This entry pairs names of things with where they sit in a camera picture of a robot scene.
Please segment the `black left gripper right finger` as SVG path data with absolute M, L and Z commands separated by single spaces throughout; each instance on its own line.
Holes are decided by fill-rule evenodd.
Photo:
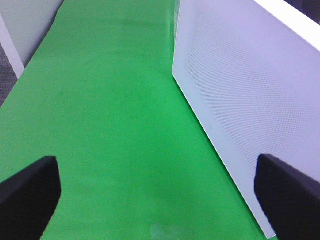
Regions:
M 320 183 L 270 154 L 260 154 L 254 193 L 280 240 L 320 238 Z

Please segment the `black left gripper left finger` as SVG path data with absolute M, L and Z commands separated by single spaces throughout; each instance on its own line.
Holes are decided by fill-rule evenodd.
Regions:
M 45 156 L 0 184 L 0 238 L 39 240 L 62 193 L 58 161 Z

